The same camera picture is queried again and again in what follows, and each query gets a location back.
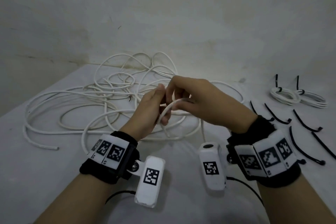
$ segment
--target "qr code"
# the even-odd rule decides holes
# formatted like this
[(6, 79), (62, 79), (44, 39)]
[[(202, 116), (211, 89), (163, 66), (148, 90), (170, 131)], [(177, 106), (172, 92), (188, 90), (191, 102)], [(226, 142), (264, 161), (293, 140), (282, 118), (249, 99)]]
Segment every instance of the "qr code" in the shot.
[(207, 175), (219, 175), (218, 167), (216, 161), (213, 162), (203, 162), (205, 174)]
[(279, 149), (279, 152), (283, 159), (288, 158), (293, 153), (285, 138), (278, 142), (276, 146)]
[(274, 147), (259, 152), (259, 156), (265, 167), (271, 167), (280, 163), (280, 158)]
[(239, 155), (245, 168), (261, 169), (257, 157), (254, 155)]
[(93, 146), (93, 148), (91, 149), (92, 151), (95, 151), (96, 148), (98, 147), (98, 145), (100, 144), (100, 142), (102, 141), (102, 139), (99, 139), (96, 144)]
[(120, 162), (121, 157), (123, 156), (125, 149), (123, 147), (112, 145), (111, 150), (107, 154), (107, 158), (112, 159), (116, 162)]
[(109, 149), (109, 147), (111, 146), (111, 143), (108, 141), (103, 141), (103, 143), (99, 146), (98, 150), (96, 151), (96, 153), (105, 156), (106, 151)]
[(156, 183), (158, 182), (159, 178), (159, 173), (160, 173), (159, 170), (147, 168), (143, 182), (156, 186)]

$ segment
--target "thin white wire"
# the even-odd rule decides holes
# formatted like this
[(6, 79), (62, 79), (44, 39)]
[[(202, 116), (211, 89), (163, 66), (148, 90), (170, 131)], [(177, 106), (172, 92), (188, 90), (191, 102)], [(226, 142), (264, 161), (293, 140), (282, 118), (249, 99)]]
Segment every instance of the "thin white wire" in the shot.
[[(162, 64), (155, 65), (154, 57), (156, 57), (159, 54), (160, 55), (165, 55), (170, 60), (170, 62), (173, 65), (173, 69), (169, 68), (168, 66), (162, 65)], [(147, 65), (143, 64), (140, 60), (138, 60), (137, 58), (134, 57), (135, 55), (145, 55), (149, 59), (150, 65), (147, 66)], [(99, 70), (101, 69), (102, 65), (104, 63), (106, 63), (108, 60), (110, 60), (111, 58), (117, 57), (117, 56), (127, 56), (128, 59), (122, 65), (119, 72), (112, 73), (109, 76), (107, 76), (105, 78), (102, 78), (104, 83), (98, 82), (98, 80), (96, 78), (97, 78), (97, 74), (98, 74)], [(124, 72), (123, 71), (124, 66), (131, 59), (136, 60), (145, 69), (140, 70), (140, 71), (135, 71), (134, 73)], [(158, 70), (157, 68), (159, 68), (159, 67), (167, 69), (169, 72)], [(145, 74), (142, 76), (141, 80), (139, 82), (137, 82), (134, 75), (137, 74), (137, 73), (141, 73), (141, 72), (145, 72)], [(157, 73), (157, 74), (159, 74), (163, 77), (166, 77), (166, 78), (158, 79), (158, 80), (155, 80), (155, 81), (152, 81), (152, 82), (149, 82), (149, 83), (143, 83), (146, 76), (150, 72)], [(137, 108), (138, 102), (140, 102), (141, 97), (144, 95), (143, 92), (151, 90), (153, 88), (153, 86), (156, 87), (158, 82), (163, 82), (163, 83), (166, 82), (166, 84), (167, 84), (170, 81), (170, 79), (174, 75), (177, 75), (177, 74), (178, 73), (177, 73), (177, 69), (176, 69), (176, 66), (175, 66), (174, 62), (171, 60), (171, 58), (167, 54), (165, 54), (163, 52), (155, 53), (153, 58), (150, 58), (145, 53), (136, 53), (133, 56), (129, 55), (129, 54), (112, 55), (112, 56), (108, 57), (106, 60), (104, 60), (103, 63), (98, 66), (98, 68), (97, 68), (97, 70), (94, 74), (94, 78), (93, 78), (94, 84), (87, 85), (87, 86), (71, 87), (71, 88), (68, 88), (68, 89), (65, 89), (65, 90), (54, 90), (54, 91), (50, 91), (50, 92), (45, 92), (43, 94), (40, 94), (40, 95), (34, 97), (31, 101), (29, 101), (29, 103), (26, 106), (25, 112), (24, 112), (23, 136), (30, 144), (32, 144), (36, 147), (39, 147), (39, 148), (42, 148), (42, 149), (58, 150), (59, 149), (58, 146), (44, 145), (44, 144), (40, 144), (40, 143), (37, 143), (35, 141), (32, 141), (30, 139), (30, 137), (28, 136), (27, 131), (31, 130), (35, 133), (43, 134), (43, 135), (82, 134), (81, 145), (82, 145), (82, 148), (83, 148), (84, 152), (87, 153), (88, 152), (88, 150), (86, 148), (86, 135), (87, 134), (110, 134), (111, 131), (96, 130), (96, 129), (99, 129), (99, 128), (102, 128), (102, 127), (105, 127), (105, 126), (109, 126), (109, 128), (112, 131), (117, 130), (117, 128), (115, 128), (112, 124), (118, 119), (118, 117), (121, 114), (130, 118), (128, 113), (132, 113), (132, 112), (135, 111), (135, 109)], [(112, 77), (114, 77), (114, 76), (118, 76), (118, 78), (121, 82), (112, 81)], [(212, 81), (212, 83), (219, 83), (219, 84), (228, 86), (228, 87), (236, 90), (241, 96), (240, 102), (241, 103), (244, 102), (243, 95), (237, 89), (232, 87), (231, 85), (226, 84), (224, 82), (219, 82), (219, 81)], [(56, 99), (60, 99), (60, 98), (63, 98), (63, 97), (68, 97), (68, 96), (84, 97), (85, 99), (88, 99), (93, 103), (80, 104), (76, 107), (72, 107), (71, 109), (65, 111), (64, 113), (62, 113), (60, 115), (58, 124), (62, 128), (67, 129), (67, 131), (44, 131), (44, 130), (37, 129), (30, 124), (31, 120), (34, 117), (39, 115), (39, 113), (37, 111), (42, 106), (44, 106), (48, 102), (51, 102), (51, 101), (54, 101)], [(112, 100), (116, 101), (116, 100), (119, 100), (119, 99), (126, 99), (126, 98), (134, 98), (134, 100), (135, 100), (134, 101), (134, 109), (118, 109), (117, 106), (111, 102)], [(171, 103), (170, 105), (168, 105), (164, 109), (164, 111), (162, 112), (162, 114), (160, 115), (160, 117), (157, 121), (157, 124), (159, 124), (161, 127), (160, 128), (155, 127), (153, 132), (151, 133), (151, 134), (155, 134), (157, 132), (163, 131), (165, 133), (166, 137), (146, 137), (146, 138), (142, 139), (143, 141), (181, 140), (185, 137), (188, 137), (188, 136), (191, 136), (191, 135), (195, 134), (196, 132), (198, 132), (199, 129), (201, 129), (202, 137), (203, 137), (203, 140), (205, 141), (204, 128), (203, 128), (204, 122), (200, 119), (198, 119), (199, 121), (198, 121), (197, 127), (194, 128), (189, 133), (179, 135), (179, 136), (175, 136), (172, 133), (169, 133), (167, 131), (170, 128), (173, 128), (173, 127), (176, 127), (176, 126), (180, 125), (185, 120), (185, 118), (187, 116), (191, 116), (190, 113), (187, 113), (187, 112), (184, 112), (184, 111), (172, 111), (172, 115), (181, 116), (181, 119), (172, 123), (172, 124), (169, 124), (167, 126), (163, 126), (161, 124), (161, 119), (166, 114), (166, 112), (168, 112), (172, 108), (174, 103), (176, 103), (178, 101), (182, 101), (182, 100), (183, 99), (175, 100), (173, 103)], [(70, 111), (72, 111), (74, 109), (77, 109), (79, 107), (85, 107), (85, 106), (91, 106), (91, 105), (103, 106), (104, 107), (104, 112), (102, 114), (98, 115), (97, 117), (95, 117), (89, 124), (86, 125), (86, 127), (84, 129), (71, 127), (71, 126), (68, 126), (68, 125), (64, 125), (62, 123), (62, 118), (65, 114), (67, 114)], [(110, 116), (110, 115), (114, 115), (115, 117), (112, 120), (109, 120), (108, 116)], [(97, 120), (99, 120), (100, 118), (104, 118), (107, 125), (91, 127), (91, 125), (94, 122), (96, 122)]]
[(306, 90), (304, 91), (304, 94), (302, 94), (303, 90), (297, 90), (296, 93), (300, 95), (301, 103), (305, 105), (310, 105), (321, 109), (328, 107), (328, 102), (326, 99), (316, 93)]
[(279, 91), (280, 88), (272, 88), (271, 89), (271, 96), (275, 98), (280, 103), (286, 104), (286, 105), (296, 105), (300, 102), (300, 96), (296, 91), (292, 91), (289, 89), (282, 88), (281, 91)]

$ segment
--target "person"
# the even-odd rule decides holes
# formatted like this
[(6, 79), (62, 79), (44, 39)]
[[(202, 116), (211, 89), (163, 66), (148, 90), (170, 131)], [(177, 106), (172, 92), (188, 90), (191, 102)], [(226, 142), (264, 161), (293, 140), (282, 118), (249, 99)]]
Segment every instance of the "person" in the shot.
[[(234, 133), (246, 133), (257, 115), (205, 79), (174, 76), (167, 88), (159, 85), (146, 93), (133, 116), (120, 129), (139, 141), (152, 132), (162, 111), (161, 103), (191, 97), (192, 101), (175, 103), (173, 109), (184, 110), (204, 121), (224, 126)], [(162, 118), (167, 125), (168, 112)], [(336, 219), (314, 189), (300, 175), (292, 184), (269, 188), (258, 183), (260, 195), (271, 224), (336, 223)], [(94, 223), (113, 191), (113, 185), (92, 175), (79, 174), (38, 217), (40, 223)]]

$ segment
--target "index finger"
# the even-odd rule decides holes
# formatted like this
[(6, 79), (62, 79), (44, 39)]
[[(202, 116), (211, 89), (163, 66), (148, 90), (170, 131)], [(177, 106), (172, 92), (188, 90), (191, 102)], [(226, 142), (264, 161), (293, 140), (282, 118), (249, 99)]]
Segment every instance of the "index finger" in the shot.
[(182, 77), (179, 75), (175, 75), (169, 82), (167, 88), (166, 88), (166, 103), (170, 104), (173, 99), (172, 99), (172, 95), (175, 92), (179, 93), (179, 92), (183, 92), (183, 91), (187, 91), (190, 92), (190, 88), (192, 86), (191, 84), (191, 79), (189, 77)]

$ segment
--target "black oval sensor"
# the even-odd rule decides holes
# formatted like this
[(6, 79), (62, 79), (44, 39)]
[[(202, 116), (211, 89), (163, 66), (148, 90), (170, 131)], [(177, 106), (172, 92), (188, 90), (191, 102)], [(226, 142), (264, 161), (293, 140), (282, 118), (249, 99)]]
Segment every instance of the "black oval sensor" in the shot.
[(203, 146), (203, 148), (206, 148), (206, 149), (211, 148), (211, 147), (213, 147), (213, 144), (206, 144), (206, 145)]

